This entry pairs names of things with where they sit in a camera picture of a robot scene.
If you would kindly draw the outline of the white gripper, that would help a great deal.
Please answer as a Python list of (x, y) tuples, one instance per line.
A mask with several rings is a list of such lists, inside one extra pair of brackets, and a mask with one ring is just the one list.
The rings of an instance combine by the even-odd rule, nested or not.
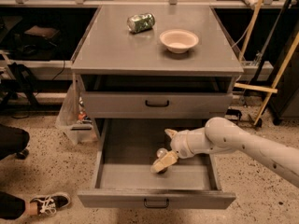
[(151, 165), (152, 173), (160, 173), (175, 164), (178, 158), (188, 159), (197, 154), (206, 152), (205, 129), (176, 131), (165, 129), (164, 132), (171, 138), (170, 147), (173, 151), (158, 150), (157, 160)]

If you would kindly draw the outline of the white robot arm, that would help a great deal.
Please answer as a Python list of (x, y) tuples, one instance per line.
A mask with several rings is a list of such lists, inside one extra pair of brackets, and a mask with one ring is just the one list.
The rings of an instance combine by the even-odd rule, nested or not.
[(299, 187), (298, 149), (250, 134), (228, 119), (212, 118), (203, 128), (195, 130), (164, 131), (171, 139), (171, 150), (157, 152), (158, 158), (150, 168), (153, 173), (160, 173), (178, 159), (239, 150)]

